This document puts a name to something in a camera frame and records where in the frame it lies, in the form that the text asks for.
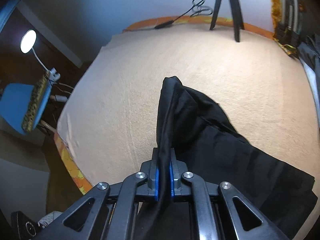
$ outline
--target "metal screw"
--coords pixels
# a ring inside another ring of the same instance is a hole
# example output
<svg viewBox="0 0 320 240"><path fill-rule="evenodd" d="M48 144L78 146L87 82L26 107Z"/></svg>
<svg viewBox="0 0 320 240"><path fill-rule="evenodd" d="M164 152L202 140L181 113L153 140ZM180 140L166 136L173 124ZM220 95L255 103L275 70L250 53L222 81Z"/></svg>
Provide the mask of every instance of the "metal screw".
<svg viewBox="0 0 320 240"><path fill-rule="evenodd" d="M183 173L183 177L185 177L187 179L191 179L193 177L193 173L190 171L186 171Z"/></svg>
<svg viewBox="0 0 320 240"><path fill-rule="evenodd" d="M101 189L101 190L104 190L104 189L106 189L107 187L109 187L109 184L106 183L106 182L100 182L100 183L98 183L98 186L97 186L97 188L98 188L98 189Z"/></svg>
<svg viewBox="0 0 320 240"><path fill-rule="evenodd" d="M142 171L139 171L136 173L136 178L143 179L146 176L146 174Z"/></svg>
<svg viewBox="0 0 320 240"><path fill-rule="evenodd" d="M220 186L224 189L230 189L231 188L231 183L227 181L223 181L220 183Z"/></svg>

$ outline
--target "black cable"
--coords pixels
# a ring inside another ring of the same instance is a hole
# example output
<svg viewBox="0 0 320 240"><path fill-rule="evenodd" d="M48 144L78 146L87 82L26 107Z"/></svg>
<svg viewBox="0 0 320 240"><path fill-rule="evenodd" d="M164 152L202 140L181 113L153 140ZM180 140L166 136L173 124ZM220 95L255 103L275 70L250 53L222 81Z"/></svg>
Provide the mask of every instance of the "black cable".
<svg viewBox="0 0 320 240"><path fill-rule="evenodd" d="M199 15L201 15L201 16L212 15L213 9L210 6L203 5L204 2L205 2L205 0L201 0L198 3L195 3L195 0L192 0L193 6L188 11L186 11L184 14L181 14L179 17L177 17L174 20L170 20L170 21L156 25L155 29L161 29L161 28L164 28L164 27L167 27L167 26L173 24L176 20L178 20L179 18L181 18L182 16L184 16L185 14L190 12L191 10L193 13L190 15L190 17L199 16Z"/></svg>

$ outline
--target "leopard print fabric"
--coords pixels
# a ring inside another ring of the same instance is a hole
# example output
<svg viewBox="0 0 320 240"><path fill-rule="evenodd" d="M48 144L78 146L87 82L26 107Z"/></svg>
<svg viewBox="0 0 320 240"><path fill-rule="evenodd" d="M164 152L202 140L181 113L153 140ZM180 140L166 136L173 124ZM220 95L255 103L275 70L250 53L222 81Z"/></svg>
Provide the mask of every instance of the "leopard print fabric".
<svg viewBox="0 0 320 240"><path fill-rule="evenodd" d="M31 93L30 102L28 105L28 110L23 117L23 121L21 124L22 129L25 132L31 132L36 114L38 112L39 105L42 101L43 94L47 87L49 72L44 74L42 78L34 85L34 88Z"/></svg>

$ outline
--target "round lamp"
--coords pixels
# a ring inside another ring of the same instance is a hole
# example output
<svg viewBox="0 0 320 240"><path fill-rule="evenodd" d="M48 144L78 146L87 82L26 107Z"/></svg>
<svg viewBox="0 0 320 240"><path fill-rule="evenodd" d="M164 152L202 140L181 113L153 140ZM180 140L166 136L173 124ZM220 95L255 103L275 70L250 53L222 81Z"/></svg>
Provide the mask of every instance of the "round lamp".
<svg viewBox="0 0 320 240"><path fill-rule="evenodd" d="M23 53L29 52L36 42L36 32L34 30L28 30L27 33L22 37L20 48Z"/></svg>

